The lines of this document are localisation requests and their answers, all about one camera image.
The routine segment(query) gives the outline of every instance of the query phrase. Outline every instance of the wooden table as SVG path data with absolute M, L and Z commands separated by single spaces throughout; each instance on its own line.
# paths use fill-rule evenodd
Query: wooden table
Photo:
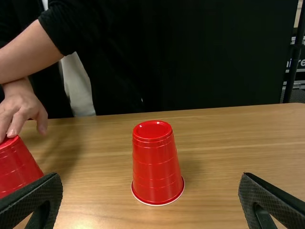
M 131 194 L 132 129 L 161 119 L 174 130 L 185 192 L 165 207 Z M 277 104 L 51 120 L 21 134 L 64 186 L 55 229 L 246 229 L 237 195 L 251 172 L 305 199 L 305 105 Z

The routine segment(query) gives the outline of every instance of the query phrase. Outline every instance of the black mesh material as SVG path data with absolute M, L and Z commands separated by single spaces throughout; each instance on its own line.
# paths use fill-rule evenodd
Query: black mesh material
M 242 176 L 238 196 L 250 229 L 274 228 L 272 224 L 264 226 L 255 206 L 260 206 L 288 229 L 305 228 L 305 203 L 252 174 Z
M 283 103 L 284 93 L 285 93 L 285 91 L 282 91 L 281 103 Z M 300 89 L 292 90 L 290 102 L 305 104 L 305 91 L 300 90 Z
M 52 229 L 61 200 L 60 176 L 48 174 L 0 199 L 0 228 L 12 229 L 34 212 L 25 229 Z

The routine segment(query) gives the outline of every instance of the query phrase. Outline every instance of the red cup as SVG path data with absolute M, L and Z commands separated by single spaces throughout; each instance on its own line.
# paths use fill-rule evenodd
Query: red cup
M 148 121 L 133 129 L 134 197 L 147 205 L 167 205 L 183 193 L 177 149 L 171 125 Z
M 0 144 L 0 198 L 41 177 L 43 172 L 19 136 Z

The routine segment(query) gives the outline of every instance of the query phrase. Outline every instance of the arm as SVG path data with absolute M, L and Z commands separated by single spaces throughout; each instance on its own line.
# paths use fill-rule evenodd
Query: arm
M 36 73 L 59 61 L 63 55 L 38 20 L 0 49 L 0 83 Z
M 0 0 L 0 48 L 18 35 L 18 24 L 11 0 Z M 38 131 L 46 134 L 48 115 L 28 78 L 5 83 L 2 87 L 5 99 L 0 104 L 0 143 L 6 134 L 8 137 L 16 136 L 28 118 L 37 120 Z
M 0 83 L 40 71 L 64 55 L 86 50 L 102 34 L 94 0 L 50 0 L 49 10 L 0 49 Z

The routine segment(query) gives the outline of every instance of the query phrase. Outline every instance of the fingers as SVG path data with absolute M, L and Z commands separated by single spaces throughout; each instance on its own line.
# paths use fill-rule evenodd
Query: fingers
M 8 111 L 0 106 L 0 143 L 4 140 L 10 122 L 13 117 L 13 111 Z
M 28 118 L 29 115 L 22 110 L 19 110 L 17 113 L 15 113 L 10 127 L 7 131 L 7 136 L 9 138 L 17 136 L 20 133 L 24 123 L 28 120 Z
M 36 117 L 37 121 L 37 131 L 45 136 L 47 134 L 47 129 L 48 129 L 48 113 L 44 108 L 42 108 Z

